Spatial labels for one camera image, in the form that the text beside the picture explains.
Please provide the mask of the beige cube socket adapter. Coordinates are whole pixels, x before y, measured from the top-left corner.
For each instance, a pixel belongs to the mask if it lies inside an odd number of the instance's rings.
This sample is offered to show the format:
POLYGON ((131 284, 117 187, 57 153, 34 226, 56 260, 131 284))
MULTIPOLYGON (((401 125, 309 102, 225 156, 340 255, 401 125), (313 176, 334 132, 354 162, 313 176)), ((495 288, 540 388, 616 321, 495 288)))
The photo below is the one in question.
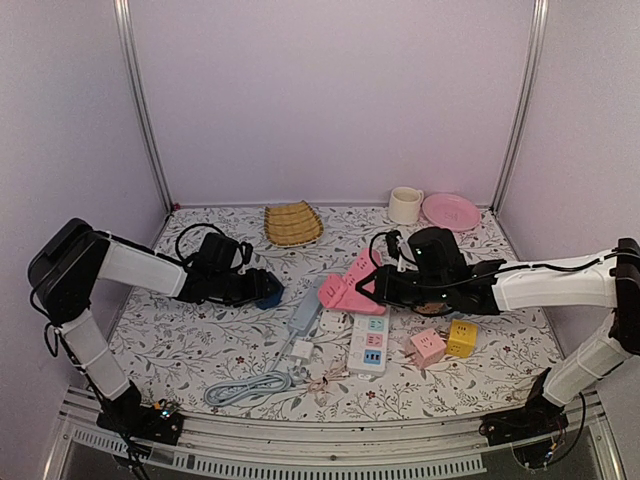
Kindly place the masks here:
POLYGON ((452 309, 446 303, 427 303, 414 306, 411 310, 424 317, 444 316, 452 312, 452 309))

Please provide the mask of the pink triangular power strip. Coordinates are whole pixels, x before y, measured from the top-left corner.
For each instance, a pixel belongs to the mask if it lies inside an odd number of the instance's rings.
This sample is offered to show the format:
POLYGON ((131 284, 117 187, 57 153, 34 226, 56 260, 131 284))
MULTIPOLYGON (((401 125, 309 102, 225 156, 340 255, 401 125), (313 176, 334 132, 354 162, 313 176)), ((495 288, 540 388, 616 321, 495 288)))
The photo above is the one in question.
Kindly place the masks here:
POLYGON ((379 263, 380 253, 377 250, 370 252, 370 249, 366 248, 351 264, 346 274, 330 274, 318 290, 321 305, 329 310, 383 315, 386 311, 385 306, 377 304, 356 290, 357 282, 375 271, 372 259, 379 263))

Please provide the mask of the grey-blue small power strip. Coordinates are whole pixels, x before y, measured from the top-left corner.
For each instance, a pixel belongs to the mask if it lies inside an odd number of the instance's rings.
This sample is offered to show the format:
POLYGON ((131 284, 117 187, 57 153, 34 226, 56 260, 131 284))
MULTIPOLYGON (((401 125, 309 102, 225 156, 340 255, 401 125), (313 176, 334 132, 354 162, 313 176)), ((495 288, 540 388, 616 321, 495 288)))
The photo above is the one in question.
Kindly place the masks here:
POLYGON ((290 334, 304 337, 310 331, 317 315, 322 309, 318 292, 325 280, 325 277, 320 276, 311 283, 301 303, 289 319, 287 329, 290 334))

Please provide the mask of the dark blue cube adapter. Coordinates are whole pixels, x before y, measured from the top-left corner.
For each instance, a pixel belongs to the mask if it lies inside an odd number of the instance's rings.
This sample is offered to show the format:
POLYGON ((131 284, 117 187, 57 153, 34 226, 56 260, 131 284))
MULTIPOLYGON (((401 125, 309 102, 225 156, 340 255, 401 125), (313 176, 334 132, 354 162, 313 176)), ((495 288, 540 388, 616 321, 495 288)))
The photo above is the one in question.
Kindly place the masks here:
POLYGON ((260 300, 256 300, 255 306, 261 310, 268 310, 268 309, 274 308, 280 304, 283 292, 284 292, 283 289, 278 289, 273 293, 271 293, 270 295, 268 295, 267 297, 260 300))

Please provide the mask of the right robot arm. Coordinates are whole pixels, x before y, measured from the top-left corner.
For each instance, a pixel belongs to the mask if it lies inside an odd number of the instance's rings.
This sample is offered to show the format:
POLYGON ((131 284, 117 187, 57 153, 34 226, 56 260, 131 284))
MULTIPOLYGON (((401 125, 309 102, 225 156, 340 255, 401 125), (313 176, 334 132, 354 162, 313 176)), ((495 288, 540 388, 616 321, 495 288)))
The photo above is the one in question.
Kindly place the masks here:
POLYGON ((469 264, 455 241, 409 243, 413 267, 376 265, 355 289, 397 307, 443 304, 455 312, 498 316, 539 307, 584 313, 593 333, 541 373, 517 415, 517 427, 537 436, 585 388, 639 353, 639 244, 622 238, 601 252, 533 262, 504 259, 469 264))

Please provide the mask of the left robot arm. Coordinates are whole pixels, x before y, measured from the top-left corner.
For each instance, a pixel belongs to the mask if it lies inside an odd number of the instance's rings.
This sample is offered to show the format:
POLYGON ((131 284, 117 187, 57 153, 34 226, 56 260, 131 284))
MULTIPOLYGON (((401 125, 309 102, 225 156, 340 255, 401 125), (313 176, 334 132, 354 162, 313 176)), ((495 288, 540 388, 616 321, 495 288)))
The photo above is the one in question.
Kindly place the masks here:
POLYGON ((128 434, 141 433, 149 415, 132 399, 140 397, 139 390, 109 347, 96 311, 99 294, 142 289, 184 304, 269 309, 284 293, 274 273, 252 266, 250 243, 213 224, 186 227, 174 250, 159 253, 72 218, 27 269, 33 309, 58 334, 88 384, 112 401, 109 415, 128 434))

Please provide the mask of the yellow cube socket adapter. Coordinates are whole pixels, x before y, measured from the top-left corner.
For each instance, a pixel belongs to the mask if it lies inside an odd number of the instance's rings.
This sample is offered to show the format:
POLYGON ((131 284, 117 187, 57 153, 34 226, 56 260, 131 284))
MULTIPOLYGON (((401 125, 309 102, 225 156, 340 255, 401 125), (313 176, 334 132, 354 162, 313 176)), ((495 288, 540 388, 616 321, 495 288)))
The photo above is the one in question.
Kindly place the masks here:
POLYGON ((446 341, 446 355, 468 358, 474 351, 478 326, 462 320, 453 320, 446 341))

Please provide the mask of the pink cube socket adapter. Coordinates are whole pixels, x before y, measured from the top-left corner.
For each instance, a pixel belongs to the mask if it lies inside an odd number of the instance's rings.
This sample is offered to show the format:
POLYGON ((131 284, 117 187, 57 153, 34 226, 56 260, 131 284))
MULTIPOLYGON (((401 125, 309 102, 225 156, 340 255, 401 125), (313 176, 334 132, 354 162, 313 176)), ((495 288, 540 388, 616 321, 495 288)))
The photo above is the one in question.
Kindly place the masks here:
POLYGON ((439 362, 445 351, 446 342, 433 328, 409 337, 404 345, 405 357, 420 370, 439 362))

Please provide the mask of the white power strip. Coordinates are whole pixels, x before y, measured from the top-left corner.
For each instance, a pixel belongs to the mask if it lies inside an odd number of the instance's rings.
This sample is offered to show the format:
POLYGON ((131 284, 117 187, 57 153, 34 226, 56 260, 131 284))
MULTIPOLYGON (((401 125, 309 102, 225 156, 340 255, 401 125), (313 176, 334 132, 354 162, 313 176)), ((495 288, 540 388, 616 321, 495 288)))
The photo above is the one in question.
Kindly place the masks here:
POLYGON ((356 314, 351 332, 347 370, 350 374, 381 377, 386 372, 390 311, 384 315, 356 314))

